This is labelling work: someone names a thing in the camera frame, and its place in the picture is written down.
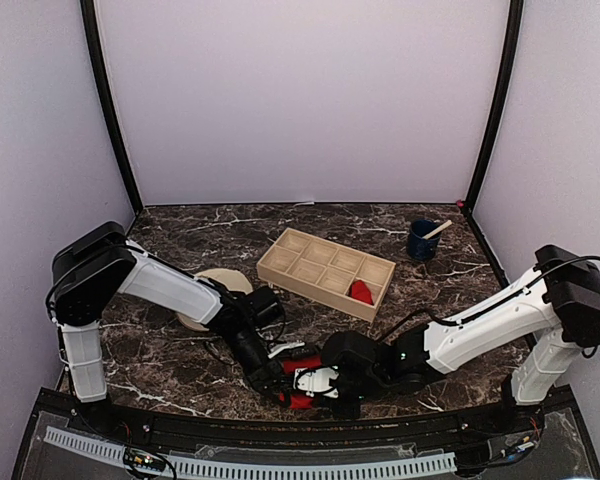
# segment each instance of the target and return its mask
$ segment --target wooden stick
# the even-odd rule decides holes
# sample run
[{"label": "wooden stick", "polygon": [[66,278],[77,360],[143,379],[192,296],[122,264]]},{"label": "wooden stick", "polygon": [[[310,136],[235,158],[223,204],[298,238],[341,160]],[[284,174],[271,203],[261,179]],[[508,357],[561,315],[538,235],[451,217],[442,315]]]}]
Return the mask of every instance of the wooden stick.
[{"label": "wooden stick", "polygon": [[453,222],[451,220],[447,220],[446,222],[444,222],[442,225],[440,225],[438,228],[436,228],[435,230],[427,233],[424,237],[425,240],[429,240],[431,237],[436,236],[437,234],[439,234],[442,230],[444,230],[447,227],[450,227],[451,224]]}]

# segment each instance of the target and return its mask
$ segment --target black pole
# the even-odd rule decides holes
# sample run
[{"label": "black pole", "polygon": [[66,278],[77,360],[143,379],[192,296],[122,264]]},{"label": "black pole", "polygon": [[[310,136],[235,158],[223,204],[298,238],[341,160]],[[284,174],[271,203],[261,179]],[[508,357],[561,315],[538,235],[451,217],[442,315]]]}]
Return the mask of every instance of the black pole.
[{"label": "black pole", "polygon": [[93,76],[96,81],[98,96],[100,97],[102,114],[104,115],[104,120],[107,124],[109,138],[111,139],[113,152],[116,156],[116,161],[118,162],[118,168],[120,169],[120,175],[122,175],[122,181],[127,190],[129,201],[131,202],[135,214],[138,215],[144,206],[142,205],[138,185],[133,177],[131,163],[127,156],[127,150],[124,146],[124,141],[122,140],[122,132],[120,131],[120,124],[118,123],[116,110],[113,106],[113,97],[111,96],[111,88],[109,87],[109,80],[107,78],[104,55],[102,54],[102,45],[100,44],[100,35],[98,34],[96,9],[93,0],[80,0],[80,6],[82,7],[84,33],[87,37],[87,46],[89,47],[89,56],[91,57],[91,68],[93,69]]},{"label": "black pole", "polygon": [[498,71],[498,80],[493,93],[493,101],[491,102],[491,111],[487,120],[487,128],[482,139],[482,146],[478,154],[476,168],[473,172],[471,185],[467,192],[467,197],[464,205],[473,210],[480,195],[480,189],[484,182],[484,177],[487,174],[489,160],[493,153],[493,146],[496,143],[504,104],[507,99],[507,91],[509,90],[509,82],[511,80],[511,72],[513,71],[513,60],[516,56],[516,47],[518,45],[518,35],[520,33],[520,24],[522,21],[522,7],[524,0],[511,0],[509,3],[509,19],[507,20],[507,32],[504,37],[504,46],[502,48],[502,58],[500,59],[500,70]]}]

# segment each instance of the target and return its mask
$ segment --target wooden tray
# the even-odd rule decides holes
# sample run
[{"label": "wooden tray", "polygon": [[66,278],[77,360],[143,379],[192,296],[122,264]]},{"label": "wooden tray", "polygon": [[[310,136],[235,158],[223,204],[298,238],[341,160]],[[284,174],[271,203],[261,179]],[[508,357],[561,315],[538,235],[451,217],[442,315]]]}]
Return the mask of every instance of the wooden tray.
[{"label": "wooden tray", "polygon": [[[373,321],[396,264],[288,228],[258,262],[258,276],[303,297]],[[349,297],[351,284],[362,280],[373,305]]]}]

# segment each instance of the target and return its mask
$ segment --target robotic hand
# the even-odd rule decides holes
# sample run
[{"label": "robotic hand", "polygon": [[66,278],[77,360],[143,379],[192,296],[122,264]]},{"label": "robotic hand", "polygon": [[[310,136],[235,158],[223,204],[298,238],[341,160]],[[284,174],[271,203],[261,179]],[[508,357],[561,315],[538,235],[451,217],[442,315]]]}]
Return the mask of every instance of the robotic hand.
[{"label": "robotic hand", "polygon": [[[503,384],[503,403],[515,411],[540,404],[583,349],[600,345],[600,272],[587,261],[600,257],[576,257],[548,245],[536,258],[536,266],[512,285],[461,313],[439,319],[418,310],[379,340],[336,332],[316,355],[301,342],[269,350],[258,329],[284,316],[270,288],[245,295],[192,277],[109,222],[56,255],[46,305],[62,332],[64,361],[83,404],[107,397],[98,323],[111,298],[125,293],[220,335],[249,385],[278,404],[326,405],[345,418],[356,418],[365,398],[387,390],[416,392],[478,355],[539,332],[531,355]],[[432,321],[385,343],[420,313]]]}]

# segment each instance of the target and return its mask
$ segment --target blue cup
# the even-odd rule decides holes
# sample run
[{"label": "blue cup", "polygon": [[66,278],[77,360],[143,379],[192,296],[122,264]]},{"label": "blue cup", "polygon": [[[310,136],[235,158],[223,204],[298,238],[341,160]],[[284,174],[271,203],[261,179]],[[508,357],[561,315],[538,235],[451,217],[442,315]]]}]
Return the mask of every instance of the blue cup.
[{"label": "blue cup", "polygon": [[438,228],[438,224],[431,220],[421,219],[411,222],[407,238],[407,253],[411,258],[419,262],[426,262],[435,257],[438,243],[440,243],[440,234],[434,235],[429,240],[422,237],[436,228]]}]

